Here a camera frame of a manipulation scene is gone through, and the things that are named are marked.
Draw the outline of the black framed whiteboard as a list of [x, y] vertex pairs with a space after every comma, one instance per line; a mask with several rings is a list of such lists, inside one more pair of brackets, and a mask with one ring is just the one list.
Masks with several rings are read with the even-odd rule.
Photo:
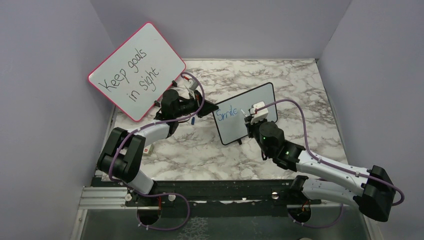
[[228, 145], [248, 135], [240, 109], [250, 114], [253, 104], [264, 102], [267, 105], [275, 101], [274, 85], [267, 82], [217, 103], [219, 109], [213, 112], [213, 117], [221, 143]]

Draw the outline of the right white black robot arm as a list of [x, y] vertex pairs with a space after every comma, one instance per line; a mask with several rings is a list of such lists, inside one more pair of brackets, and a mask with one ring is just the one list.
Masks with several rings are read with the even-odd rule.
[[355, 167], [309, 153], [304, 146], [286, 140], [284, 131], [273, 121], [251, 122], [248, 116], [244, 124], [248, 137], [259, 145], [264, 160], [271, 159], [284, 170], [318, 177], [297, 177], [288, 190], [292, 202], [328, 200], [356, 207], [375, 221], [388, 221], [396, 190], [383, 167]]

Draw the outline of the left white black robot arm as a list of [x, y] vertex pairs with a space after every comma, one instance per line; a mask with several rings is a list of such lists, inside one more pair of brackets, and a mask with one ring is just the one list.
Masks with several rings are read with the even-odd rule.
[[152, 205], [157, 200], [155, 182], [140, 169], [145, 147], [172, 136], [184, 116], [202, 118], [218, 108], [203, 99], [197, 90], [189, 98], [180, 96], [174, 89], [166, 90], [152, 123], [134, 130], [120, 127], [111, 130], [97, 161], [97, 169], [138, 191], [138, 199], [144, 205]]

